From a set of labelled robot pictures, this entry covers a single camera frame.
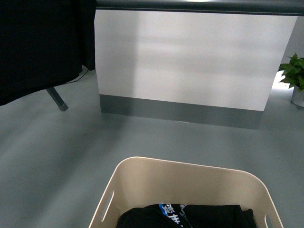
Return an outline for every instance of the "green leaf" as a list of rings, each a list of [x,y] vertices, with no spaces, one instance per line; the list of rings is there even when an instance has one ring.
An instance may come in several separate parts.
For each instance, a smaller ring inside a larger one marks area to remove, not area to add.
[[[298,59],[298,60],[296,60],[296,62],[294,63],[294,65],[296,67],[302,67],[302,68],[304,68],[304,60],[303,59]]]
[[[295,86],[295,84],[291,84],[291,83],[290,83],[289,89],[292,88],[292,87],[294,87],[294,86]]]
[[[289,63],[282,63],[278,71],[285,70],[289,66]]]
[[[298,77],[298,80],[299,80],[299,83],[300,83],[299,87],[304,86],[304,79],[301,76]]]
[[[292,65],[288,65],[282,75],[294,76],[295,74],[299,73],[300,71],[301,71],[301,68],[295,68]]]
[[[296,84],[297,84],[297,80],[294,79],[294,78],[290,78],[290,79],[289,79],[289,82],[290,82],[290,84],[292,84],[292,85],[296,85]]]
[[[284,82],[284,83],[288,83],[288,84],[294,84],[295,81],[290,77],[285,77],[280,82]]]
[[[294,65],[297,60],[298,60],[298,55],[295,53],[294,56],[290,59],[289,63]]]

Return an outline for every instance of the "white pot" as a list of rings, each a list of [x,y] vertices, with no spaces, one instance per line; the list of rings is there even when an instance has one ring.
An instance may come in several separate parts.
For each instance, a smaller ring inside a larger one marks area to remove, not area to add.
[[[291,102],[304,107],[304,90],[301,92],[298,91],[299,87],[295,86],[294,87],[294,92],[293,92],[293,97],[291,98]]]

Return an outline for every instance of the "handrail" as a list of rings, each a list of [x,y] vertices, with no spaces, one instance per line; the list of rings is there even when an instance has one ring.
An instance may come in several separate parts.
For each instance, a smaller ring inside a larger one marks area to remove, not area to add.
[[[304,0],[97,0],[97,9],[304,16]]]

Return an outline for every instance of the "metal leg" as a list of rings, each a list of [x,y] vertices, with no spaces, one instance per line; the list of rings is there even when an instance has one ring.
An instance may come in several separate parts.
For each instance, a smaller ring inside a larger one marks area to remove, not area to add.
[[[61,99],[60,95],[57,93],[56,89],[54,87],[47,89],[48,94],[50,94],[50,96],[53,98],[53,100],[56,102],[56,104],[58,105],[58,108],[61,111],[65,111],[66,109],[68,109],[68,106],[66,105],[66,103]]]

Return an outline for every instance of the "white panel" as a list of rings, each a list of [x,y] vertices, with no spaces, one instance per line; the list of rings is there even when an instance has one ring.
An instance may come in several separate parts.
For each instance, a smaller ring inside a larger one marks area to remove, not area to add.
[[[98,10],[99,93],[263,111],[296,18]]]

